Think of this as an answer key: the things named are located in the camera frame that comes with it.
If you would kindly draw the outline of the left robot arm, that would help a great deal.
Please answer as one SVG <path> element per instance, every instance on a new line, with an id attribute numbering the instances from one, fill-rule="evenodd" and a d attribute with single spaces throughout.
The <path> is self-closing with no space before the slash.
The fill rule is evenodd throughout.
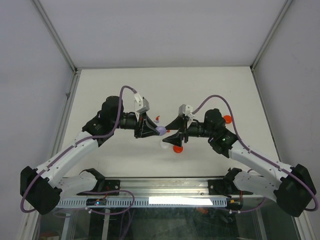
<path id="1" fill-rule="evenodd" d="M 106 178 L 94 168 L 85 169 L 73 177 L 66 177 L 82 158 L 101 147 L 114 135 L 116 129 L 133 130 L 135 138 L 162 136 L 166 128 L 156 125 L 147 115 L 149 103 L 135 95 L 135 112 L 124 112 L 122 99 L 109 96 L 97 115 L 82 127 L 81 132 L 63 150 L 38 165 L 25 167 L 20 173 L 20 208 L 27 213 L 28 202 L 39 214 L 51 212 L 68 197 L 83 194 L 100 194 L 106 190 Z"/>

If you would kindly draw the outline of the red charging case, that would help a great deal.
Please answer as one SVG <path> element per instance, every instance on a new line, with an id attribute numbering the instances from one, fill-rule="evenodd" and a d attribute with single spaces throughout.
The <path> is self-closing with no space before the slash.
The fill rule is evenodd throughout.
<path id="1" fill-rule="evenodd" d="M 233 118 L 230 115 L 223 116 L 226 124 L 231 124 L 233 122 Z"/>
<path id="2" fill-rule="evenodd" d="M 173 146 L 173 151 L 177 154 L 182 153 L 183 150 L 184 148 L 182 146 L 176 146 L 176 145 Z"/>

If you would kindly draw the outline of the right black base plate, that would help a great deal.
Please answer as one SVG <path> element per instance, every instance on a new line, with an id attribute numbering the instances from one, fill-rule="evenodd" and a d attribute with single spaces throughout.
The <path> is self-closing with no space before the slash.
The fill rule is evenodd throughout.
<path id="1" fill-rule="evenodd" d="M 225 195 L 225 183 L 222 179 L 209 179 L 207 181 L 208 194 L 213 195 Z"/>

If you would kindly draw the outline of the aluminium front rail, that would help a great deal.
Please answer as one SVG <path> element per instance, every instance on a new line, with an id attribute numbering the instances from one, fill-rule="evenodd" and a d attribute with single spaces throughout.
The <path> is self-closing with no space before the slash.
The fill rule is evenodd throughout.
<path id="1" fill-rule="evenodd" d="M 77 176 L 76 182 L 70 182 L 63 178 L 58 182 L 57 187 L 62 189 L 61 199 L 74 196 L 97 196 L 102 198 L 101 192 L 105 180 L 120 180 L 120 189 L 118 196 L 108 196 L 106 198 L 129 198 L 131 192 L 136 198 L 148 197 L 226 197 L 238 198 L 253 197 L 254 194 L 249 191 L 236 189 L 234 185 L 225 185 L 225 195 L 209 195 L 208 180 L 222 179 L 221 177 L 160 177 L 160 178 L 106 178 L 102 181 L 102 186 L 95 189 L 90 184 L 85 183 L 85 179 Z"/>

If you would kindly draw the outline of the white charging case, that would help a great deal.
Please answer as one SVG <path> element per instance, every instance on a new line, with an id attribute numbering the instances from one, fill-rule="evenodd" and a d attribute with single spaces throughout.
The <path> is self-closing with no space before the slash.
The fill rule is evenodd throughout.
<path id="1" fill-rule="evenodd" d="M 164 150 L 168 149 L 170 146 L 171 146 L 170 143 L 163 142 L 163 141 L 160 142 L 160 147 Z"/>

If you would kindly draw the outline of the small green-lit circuit board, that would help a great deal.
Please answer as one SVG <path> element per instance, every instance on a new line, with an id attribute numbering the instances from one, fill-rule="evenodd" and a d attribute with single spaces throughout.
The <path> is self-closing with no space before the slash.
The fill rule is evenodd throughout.
<path id="1" fill-rule="evenodd" d="M 106 206 L 107 199 L 106 198 L 88 198 L 86 200 L 87 206 Z"/>

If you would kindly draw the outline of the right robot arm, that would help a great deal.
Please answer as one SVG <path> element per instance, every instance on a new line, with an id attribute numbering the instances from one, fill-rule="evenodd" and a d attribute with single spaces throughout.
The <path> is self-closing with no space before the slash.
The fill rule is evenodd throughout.
<path id="1" fill-rule="evenodd" d="M 257 173 L 256 176 L 239 168 L 233 168 L 224 176 L 223 187 L 230 194 L 238 190 L 263 196 L 292 217 L 299 217 L 307 209 L 317 191 L 306 167 L 273 161 L 245 145 L 240 138 L 226 128 L 220 111 L 207 110 L 203 122 L 189 123 L 189 117 L 180 113 L 167 129 L 176 130 L 162 141 L 177 147 L 187 143 L 190 137 L 207 138 L 211 148 L 228 159 L 237 161 Z"/>

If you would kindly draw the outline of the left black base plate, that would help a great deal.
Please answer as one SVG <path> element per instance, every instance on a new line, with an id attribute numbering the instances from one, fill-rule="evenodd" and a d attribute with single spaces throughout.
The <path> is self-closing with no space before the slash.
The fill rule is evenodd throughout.
<path id="1" fill-rule="evenodd" d="M 106 197 L 118 196 L 120 193 L 116 190 L 121 188 L 121 181 L 119 179 L 106 179 L 103 183 L 101 193 Z"/>

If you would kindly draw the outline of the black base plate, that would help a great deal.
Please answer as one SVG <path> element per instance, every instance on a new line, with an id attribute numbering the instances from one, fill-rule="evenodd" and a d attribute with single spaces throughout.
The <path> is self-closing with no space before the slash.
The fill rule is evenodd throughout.
<path id="1" fill-rule="evenodd" d="M 225 195 L 225 183 L 222 179 L 209 179 L 207 181 L 208 194 L 213 195 Z"/>
<path id="2" fill-rule="evenodd" d="M 116 190 L 121 188 L 121 181 L 119 179 L 106 179 L 103 183 L 101 193 L 106 197 L 118 196 L 120 193 Z"/>

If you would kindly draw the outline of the purple charging case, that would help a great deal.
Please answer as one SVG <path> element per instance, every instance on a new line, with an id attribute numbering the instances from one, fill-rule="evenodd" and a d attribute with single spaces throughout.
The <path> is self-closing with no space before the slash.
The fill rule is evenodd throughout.
<path id="1" fill-rule="evenodd" d="M 158 132 L 159 136 L 163 136 L 167 133 L 167 129 L 164 126 L 157 126 L 155 130 Z"/>

